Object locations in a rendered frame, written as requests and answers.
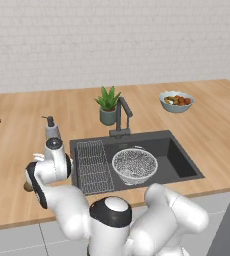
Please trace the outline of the black sink faucet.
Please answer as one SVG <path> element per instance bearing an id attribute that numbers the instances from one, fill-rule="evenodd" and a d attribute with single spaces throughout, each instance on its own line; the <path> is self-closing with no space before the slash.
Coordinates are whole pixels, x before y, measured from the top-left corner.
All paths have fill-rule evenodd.
<path id="1" fill-rule="evenodd" d="M 109 131 L 110 137 L 121 138 L 122 136 L 131 134 L 129 127 L 126 127 L 125 129 L 121 128 L 121 109 L 124 109 L 127 119 L 130 119 L 133 116 L 133 113 L 129 108 L 126 100 L 123 97 L 119 97 L 117 101 L 116 129 Z"/>

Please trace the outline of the white mesh colander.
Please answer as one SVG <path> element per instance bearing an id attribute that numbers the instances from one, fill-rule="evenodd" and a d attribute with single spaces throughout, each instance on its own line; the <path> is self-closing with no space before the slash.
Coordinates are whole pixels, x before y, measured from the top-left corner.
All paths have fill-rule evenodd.
<path id="1" fill-rule="evenodd" d="M 133 147 L 117 152 L 112 167 L 124 184 L 139 185 L 157 172 L 158 161 L 145 149 Z"/>

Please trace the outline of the black kitchen sink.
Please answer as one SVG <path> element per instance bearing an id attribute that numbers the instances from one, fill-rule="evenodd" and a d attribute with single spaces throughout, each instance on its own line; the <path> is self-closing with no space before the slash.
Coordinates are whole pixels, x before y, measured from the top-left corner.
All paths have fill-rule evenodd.
<path id="1" fill-rule="evenodd" d="M 153 183 L 168 184 L 203 178 L 202 173 L 176 140 L 174 135 L 169 130 L 165 130 L 131 134 L 123 136 L 121 139 L 115 139 L 108 136 L 71 140 L 70 152 L 74 165 L 71 179 L 72 184 L 79 189 L 77 143 L 95 140 L 101 140 L 104 146 L 114 184 L 114 190 L 112 192 L 148 187 Z M 112 167 L 113 156 L 120 150 L 132 147 L 142 147 L 151 153 L 158 161 L 157 172 L 145 183 L 139 185 L 124 184 Z"/>

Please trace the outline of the grey soap dispenser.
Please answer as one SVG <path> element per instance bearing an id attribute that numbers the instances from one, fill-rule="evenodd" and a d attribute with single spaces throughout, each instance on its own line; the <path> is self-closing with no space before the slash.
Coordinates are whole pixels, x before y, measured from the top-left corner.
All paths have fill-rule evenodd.
<path id="1" fill-rule="evenodd" d="M 47 125 L 45 126 L 45 138 L 61 138 L 58 125 L 54 122 L 54 118 L 52 116 L 45 116 L 45 119 L 47 120 Z"/>

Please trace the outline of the light grey cupboard door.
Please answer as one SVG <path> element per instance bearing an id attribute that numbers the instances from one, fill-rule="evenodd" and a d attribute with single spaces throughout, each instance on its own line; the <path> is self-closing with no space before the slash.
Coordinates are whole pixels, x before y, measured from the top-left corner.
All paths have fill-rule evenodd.
<path id="1" fill-rule="evenodd" d="M 48 256 L 86 256 L 86 240 L 68 240 L 56 221 L 40 224 Z"/>
<path id="2" fill-rule="evenodd" d="M 0 253 L 42 244 L 43 238 L 37 224 L 0 230 Z"/>
<path id="3" fill-rule="evenodd" d="M 195 197 L 192 201 L 207 211 L 210 223 L 204 232 L 184 236 L 182 245 L 190 256 L 206 256 L 230 203 L 230 192 Z"/>

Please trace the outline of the green plant in grey pot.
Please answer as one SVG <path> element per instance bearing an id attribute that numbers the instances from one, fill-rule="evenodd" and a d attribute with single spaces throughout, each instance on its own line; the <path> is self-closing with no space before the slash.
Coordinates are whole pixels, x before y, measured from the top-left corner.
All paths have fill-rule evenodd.
<path id="1" fill-rule="evenodd" d="M 104 86 L 101 87 L 101 95 L 95 99 L 100 106 L 100 122 L 106 126 L 111 126 L 116 122 L 117 101 L 120 93 L 115 93 L 115 87 L 112 86 L 109 91 Z"/>

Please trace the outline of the pale blue bowl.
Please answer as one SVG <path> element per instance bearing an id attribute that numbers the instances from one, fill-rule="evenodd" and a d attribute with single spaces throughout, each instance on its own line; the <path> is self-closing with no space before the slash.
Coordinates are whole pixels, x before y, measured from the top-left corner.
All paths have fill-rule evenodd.
<path id="1" fill-rule="evenodd" d="M 185 97 L 185 98 L 190 98 L 191 99 L 191 104 L 186 105 L 186 106 L 176 106 L 176 105 L 167 104 L 164 101 L 165 97 L 167 97 L 167 96 L 176 96 L 176 95 L 179 95 L 179 96 L 182 96 L 182 97 Z M 161 102 L 162 107 L 166 111 L 171 112 L 171 113 L 183 113 L 183 112 L 187 111 L 191 107 L 191 105 L 194 103 L 194 98 L 192 96 L 190 96 L 187 93 L 180 92 L 180 91 L 165 91 L 165 92 L 162 92 L 159 95 L 159 100 Z"/>

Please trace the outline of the mixed fruit pieces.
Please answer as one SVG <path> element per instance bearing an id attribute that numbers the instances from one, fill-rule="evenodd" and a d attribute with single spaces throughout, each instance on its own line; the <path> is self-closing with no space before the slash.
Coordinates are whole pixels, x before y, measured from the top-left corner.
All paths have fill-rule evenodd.
<path id="1" fill-rule="evenodd" d="M 167 96 L 164 98 L 164 101 L 167 104 L 176 105 L 176 106 L 186 106 L 191 104 L 190 98 L 185 98 L 179 95 L 176 96 Z"/>

